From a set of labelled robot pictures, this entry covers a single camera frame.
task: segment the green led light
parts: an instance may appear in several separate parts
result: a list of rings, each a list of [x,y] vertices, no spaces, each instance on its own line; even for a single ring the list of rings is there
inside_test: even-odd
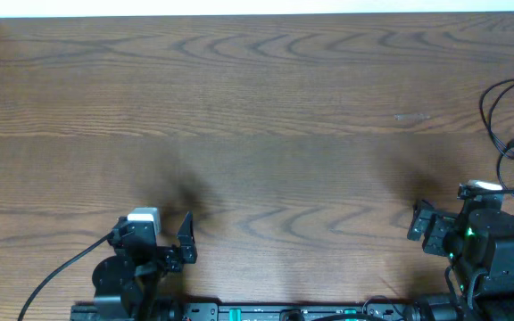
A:
[[[345,314],[356,314],[355,309],[346,309],[344,311]],[[358,319],[346,319],[345,321],[358,321]]]

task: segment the white wall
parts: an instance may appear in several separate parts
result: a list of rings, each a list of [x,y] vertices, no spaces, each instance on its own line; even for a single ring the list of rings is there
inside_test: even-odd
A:
[[[514,0],[0,0],[0,18],[485,11],[514,11]]]

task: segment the cable connector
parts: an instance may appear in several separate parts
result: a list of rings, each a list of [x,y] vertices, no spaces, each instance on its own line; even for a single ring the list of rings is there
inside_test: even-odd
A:
[[[514,138],[507,143],[507,151],[514,148]]]

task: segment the wood grain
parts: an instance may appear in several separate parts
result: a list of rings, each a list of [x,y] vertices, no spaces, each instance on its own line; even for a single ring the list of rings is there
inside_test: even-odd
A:
[[[509,77],[514,13],[0,20],[0,319],[145,205],[165,242],[195,212],[199,261],[166,292],[445,291],[446,260],[406,240],[410,206],[458,210],[459,182],[495,180],[477,99]],[[513,137],[514,92],[496,118]],[[514,163],[503,174],[514,185]],[[111,253],[28,319],[67,319]]]

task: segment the black cable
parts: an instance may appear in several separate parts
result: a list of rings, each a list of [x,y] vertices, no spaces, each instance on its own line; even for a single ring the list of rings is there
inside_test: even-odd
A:
[[[33,302],[33,300],[35,299],[37,294],[39,294],[39,292],[43,289],[43,287],[46,284],[48,284],[49,281],[51,281],[51,279],[53,279],[53,277],[58,275],[61,271],[63,271],[66,267],[68,267],[72,263],[76,262],[80,258],[82,258],[85,255],[87,255],[89,252],[94,250],[95,247],[97,247],[98,245],[100,245],[101,243],[106,241],[111,236],[112,236],[112,233],[109,233],[109,234],[105,235],[103,238],[98,240],[96,243],[90,245],[86,250],[84,250],[81,253],[77,254],[74,258],[69,259],[68,261],[64,262],[64,264],[62,264],[55,271],[53,271],[53,273],[51,273],[48,277],[46,277],[45,280],[43,280],[43,282],[41,282],[41,284],[35,289],[35,291],[33,291],[33,293],[29,296],[29,298],[27,299],[27,301],[23,305],[23,309],[21,309],[21,313],[19,314],[19,317],[17,317],[17,321],[21,321],[23,319],[23,317],[25,317],[25,313],[27,313],[27,309],[29,308],[29,305],[31,304],[31,302]]]
[[[488,117],[486,117],[485,111],[484,111],[484,101],[485,101],[485,97],[487,96],[487,94],[489,94],[495,88],[505,85],[505,84],[509,84],[509,83],[512,83],[512,84],[510,84],[505,89],[503,89],[503,91],[497,96],[497,98],[494,100],[493,104],[491,105],[491,108],[489,109]],[[493,132],[493,124],[492,124],[493,112],[494,112],[495,108],[497,107],[497,104],[503,98],[503,96],[505,94],[507,94],[512,88],[514,88],[514,78],[503,80],[499,83],[489,86],[487,88],[487,90],[485,90],[481,94],[481,98],[479,99],[479,113],[481,115],[481,120],[483,121],[483,124],[485,125],[485,129],[487,129],[489,138],[491,138],[493,145],[501,154],[497,160],[497,166],[496,166],[497,179],[499,180],[499,183],[501,184],[504,191],[513,191],[513,192],[510,192],[510,194],[514,197],[514,189],[509,189],[505,185],[505,182],[503,181],[502,175],[501,175],[502,159],[507,158],[511,161],[514,161],[514,151],[512,150],[514,148],[514,139],[511,140],[508,144],[504,144],[502,142],[502,140]]]
[[[471,282],[469,283],[468,288],[468,307],[469,309],[473,309],[473,291],[475,291],[475,284],[477,282],[477,279],[479,276],[486,275],[487,271],[484,268],[481,268],[477,270],[472,276],[471,276]]]
[[[371,315],[365,315],[365,314],[344,314],[340,313],[333,316],[328,317],[319,317],[316,319],[313,319],[311,321],[336,321],[336,320],[346,320],[346,319],[357,319],[357,320],[368,320],[368,321],[385,321],[381,317],[374,317]]]
[[[445,269],[445,282],[447,283],[447,287],[450,289],[450,302],[454,307],[457,307],[457,294],[455,294],[455,289],[453,288],[452,280],[450,279],[450,273],[452,272],[453,267],[449,266]]]

